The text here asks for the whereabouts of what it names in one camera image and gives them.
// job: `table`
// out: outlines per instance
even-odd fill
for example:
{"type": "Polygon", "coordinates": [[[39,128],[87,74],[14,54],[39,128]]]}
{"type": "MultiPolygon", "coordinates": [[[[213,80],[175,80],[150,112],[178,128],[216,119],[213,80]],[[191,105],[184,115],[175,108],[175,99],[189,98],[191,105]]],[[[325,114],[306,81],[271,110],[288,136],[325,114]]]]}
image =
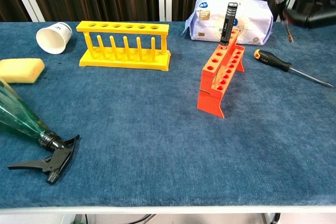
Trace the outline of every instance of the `table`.
{"type": "MultiPolygon", "coordinates": [[[[196,109],[201,69],[218,43],[181,36],[183,22],[169,23],[168,72],[79,67],[86,45],[76,32],[78,22],[68,22],[74,33],[66,51],[49,55],[35,35],[50,24],[0,23],[0,56],[44,61],[35,84],[12,87],[64,140],[76,134],[81,139],[71,164],[51,186],[42,172],[6,168],[50,153],[2,133],[1,209],[336,209],[335,89],[253,58],[257,48],[270,50],[294,68],[336,84],[336,26],[293,28],[290,44],[276,23],[264,46],[245,45],[245,73],[235,73],[221,119],[196,109]]],[[[122,35],[115,39],[122,46],[122,35]]],[[[149,48],[150,38],[143,36],[142,43],[149,48]]],[[[129,45],[136,47],[135,36],[129,45]]]]}

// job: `white package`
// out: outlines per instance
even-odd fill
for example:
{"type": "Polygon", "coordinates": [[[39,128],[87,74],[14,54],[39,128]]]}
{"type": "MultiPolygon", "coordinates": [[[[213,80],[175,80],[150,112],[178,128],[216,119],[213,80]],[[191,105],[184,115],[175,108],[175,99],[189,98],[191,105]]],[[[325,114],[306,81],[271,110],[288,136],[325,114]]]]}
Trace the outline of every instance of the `white package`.
{"type": "Polygon", "coordinates": [[[183,32],[189,27],[191,39],[220,41],[229,2],[238,3],[233,27],[239,30],[237,43],[263,45],[271,34],[273,14],[262,0],[197,0],[183,32]]]}

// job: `sponge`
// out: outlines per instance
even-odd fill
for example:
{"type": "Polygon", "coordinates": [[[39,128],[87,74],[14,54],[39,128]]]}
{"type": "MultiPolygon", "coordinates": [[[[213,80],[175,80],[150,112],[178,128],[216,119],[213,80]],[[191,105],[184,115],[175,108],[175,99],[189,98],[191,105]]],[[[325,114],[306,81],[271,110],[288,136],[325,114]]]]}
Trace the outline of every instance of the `sponge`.
{"type": "Polygon", "coordinates": [[[0,60],[0,78],[7,83],[34,83],[44,69],[41,59],[0,60]]]}

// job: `black screwdriver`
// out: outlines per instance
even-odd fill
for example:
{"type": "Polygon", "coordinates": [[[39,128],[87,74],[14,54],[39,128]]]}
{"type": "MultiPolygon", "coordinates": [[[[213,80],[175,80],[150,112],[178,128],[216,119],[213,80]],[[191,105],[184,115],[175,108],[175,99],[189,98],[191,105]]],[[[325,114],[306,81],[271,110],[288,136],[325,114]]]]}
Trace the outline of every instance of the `black screwdriver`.
{"type": "Polygon", "coordinates": [[[316,79],[312,76],[309,76],[308,74],[302,73],[301,71],[292,68],[291,67],[292,63],[284,62],[283,60],[280,60],[278,57],[276,57],[271,52],[264,51],[264,50],[261,50],[261,49],[257,49],[254,52],[254,57],[256,58],[256,60],[260,61],[261,63],[264,63],[264,64],[272,66],[272,67],[276,67],[278,69],[281,69],[284,72],[288,72],[289,70],[292,70],[292,71],[294,71],[298,74],[301,74],[301,75],[303,75],[303,76],[305,76],[305,77],[307,77],[307,78],[309,78],[309,79],[311,79],[315,82],[318,82],[319,84],[322,84],[324,86],[331,87],[331,88],[334,87],[333,85],[331,85],[329,83],[326,83],[324,81],[316,79]]]}

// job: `white paper cup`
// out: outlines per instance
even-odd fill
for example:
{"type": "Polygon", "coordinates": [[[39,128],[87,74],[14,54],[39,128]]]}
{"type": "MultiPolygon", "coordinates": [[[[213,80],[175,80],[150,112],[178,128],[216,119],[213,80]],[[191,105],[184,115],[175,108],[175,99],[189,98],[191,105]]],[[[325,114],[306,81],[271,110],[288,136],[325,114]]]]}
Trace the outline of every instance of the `white paper cup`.
{"type": "Polygon", "coordinates": [[[36,34],[38,45],[45,52],[53,55],[62,53],[71,37],[72,30],[70,26],[63,22],[42,28],[36,34]]]}

